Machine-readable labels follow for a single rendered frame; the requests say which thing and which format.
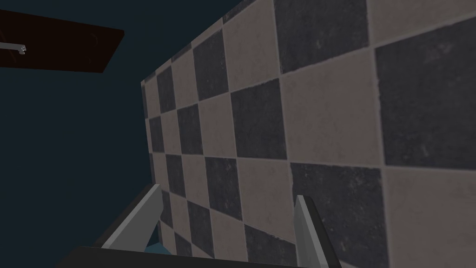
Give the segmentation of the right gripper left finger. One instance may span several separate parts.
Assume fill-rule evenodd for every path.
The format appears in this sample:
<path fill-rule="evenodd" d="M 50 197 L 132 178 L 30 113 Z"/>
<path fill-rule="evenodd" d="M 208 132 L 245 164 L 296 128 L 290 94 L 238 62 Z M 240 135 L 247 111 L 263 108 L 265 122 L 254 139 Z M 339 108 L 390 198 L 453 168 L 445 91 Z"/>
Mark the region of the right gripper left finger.
<path fill-rule="evenodd" d="M 148 184 L 93 244 L 96 248 L 143 252 L 163 211 L 159 184 Z"/>

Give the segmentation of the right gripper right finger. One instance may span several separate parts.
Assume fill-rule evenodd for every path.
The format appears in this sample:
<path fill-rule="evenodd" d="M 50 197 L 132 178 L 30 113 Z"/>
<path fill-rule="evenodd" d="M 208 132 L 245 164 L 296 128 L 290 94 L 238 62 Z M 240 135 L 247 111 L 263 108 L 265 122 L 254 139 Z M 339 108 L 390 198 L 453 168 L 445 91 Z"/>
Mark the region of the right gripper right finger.
<path fill-rule="evenodd" d="M 296 196 L 294 230 L 299 267 L 342 268 L 317 207 L 310 196 Z"/>

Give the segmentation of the dark brown door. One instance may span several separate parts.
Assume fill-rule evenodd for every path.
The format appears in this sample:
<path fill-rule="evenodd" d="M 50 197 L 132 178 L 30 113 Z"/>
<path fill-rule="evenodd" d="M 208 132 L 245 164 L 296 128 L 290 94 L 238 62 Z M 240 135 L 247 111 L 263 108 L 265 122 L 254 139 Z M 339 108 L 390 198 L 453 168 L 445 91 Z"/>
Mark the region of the dark brown door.
<path fill-rule="evenodd" d="M 0 49 L 0 67 L 102 73 L 125 33 L 0 9 L 0 42 L 22 44 L 25 54 Z"/>

